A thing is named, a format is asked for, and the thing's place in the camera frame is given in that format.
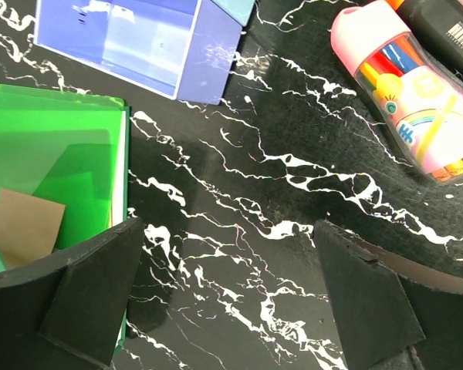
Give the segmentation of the pink capped marker bottle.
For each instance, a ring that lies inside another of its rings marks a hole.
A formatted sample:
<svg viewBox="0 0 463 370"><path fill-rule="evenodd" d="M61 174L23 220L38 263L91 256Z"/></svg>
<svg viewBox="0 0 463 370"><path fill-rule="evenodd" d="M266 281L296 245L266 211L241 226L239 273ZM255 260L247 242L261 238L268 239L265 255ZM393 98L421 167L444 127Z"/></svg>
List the pink capped marker bottle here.
<svg viewBox="0 0 463 370"><path fill-rule="evenodd" d="M463 176L463 88L424 54L385 1L345 8L330 43L371 98L406 159L437 182Z"/></svg>

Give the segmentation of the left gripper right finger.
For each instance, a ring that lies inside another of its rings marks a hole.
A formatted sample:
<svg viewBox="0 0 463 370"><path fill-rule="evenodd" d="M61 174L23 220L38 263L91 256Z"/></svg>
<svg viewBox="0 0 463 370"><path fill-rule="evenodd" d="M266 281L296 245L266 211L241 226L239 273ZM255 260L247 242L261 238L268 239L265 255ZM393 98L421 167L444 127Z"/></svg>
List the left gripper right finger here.
<svg viewBox="0 0 463 370"><path fill-rule="evenodd" d="M350 369L463 369L463 278L327 220L313 231Z"/></svg>

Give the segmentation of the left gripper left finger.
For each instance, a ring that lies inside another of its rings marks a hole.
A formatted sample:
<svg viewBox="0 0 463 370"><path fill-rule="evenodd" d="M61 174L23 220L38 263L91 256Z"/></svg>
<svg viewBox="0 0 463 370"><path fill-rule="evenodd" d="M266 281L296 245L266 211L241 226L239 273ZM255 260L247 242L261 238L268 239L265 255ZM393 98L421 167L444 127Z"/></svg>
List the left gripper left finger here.
<svg viewBox="0 0 463 370"><path fill-rule="evenodd" d="M1 272L0 369L109 368L143 238L130 218Z"/></svg>

